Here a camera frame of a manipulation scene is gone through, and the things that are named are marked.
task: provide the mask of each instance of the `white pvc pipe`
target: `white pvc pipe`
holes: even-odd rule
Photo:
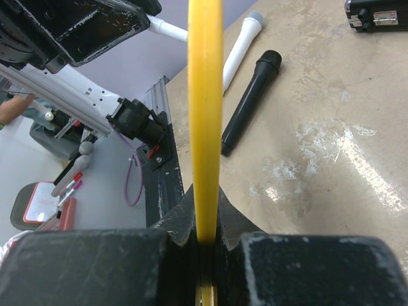
[[[183,43],[187,43],[188,32],[184,29],[176,27],[175,25],[169,24],[164,20],[157,17],[147,15],[150,19],[149,30],[160,35],[164,35],[175,40],[179,40]]]
[[[231,84],[238,67],[241,65],[242,59],[244,59],[245,54],[248,51],[254,38],[262,30],[263,17],[260,13],[253,11],[249,14],[247,18],[242,22],[241,33],[229,54],[227,61],[224,65],[223,71],[223,84],[224,92],[228,89]]]

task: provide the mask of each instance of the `wireless microphone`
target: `wireless microphone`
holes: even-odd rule
[[[228,157],[237,145],[261,101],[267,85],[278,75],[282,57],[273,50],[266,51],[257,60],[255,72],[247,90],[222,134],[221,154]]]

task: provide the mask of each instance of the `red marker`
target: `red marker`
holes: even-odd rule
[[[64,194],[65,191],[67,191],[69,188],[74,186],[75,183],[78,182],[81,177],[82,177],[82,172],[75,175],[74,179],[71,182],[69,182],[69,184],[61,191],[60,195]]]

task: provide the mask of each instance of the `purple cable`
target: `purple cable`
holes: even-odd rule
[[[140,162],[140,158],[138,156],[137,150],[146,146],[144,143],[141,144],[139,147],[137,148],[133,148],[132,145],[118,132],[115,130],[115,128],[111,125],[113,131],[115,132],[115,134],[131,149],[132,151],[132,155],[133,155],[133,160],[136,161],[137,167],[138,167],[138,178],[139,178],[139,182],[140,182],[140,187],[139,187],[139,193],[138,196],[136,198],[136,200],[134,202],[131,202],[131,200],[129,199],[129,195],[128,195],[128,185],[129,185],[129,177],[130,177],[130,171],[132,169],[132,164],[133,164],[133,160],[130,160],[130,164],[129,164],[129,168],[127,169],[127,174],[126,174],[126,182],[125,182],[125,188],[124,188],[124,197],[125,200],[127,202],[127,204],[130,207],[135,206],[139,200],[140,197],[142,196],[142,192],[143,192],[143,175],[142,175],[142,163]]]

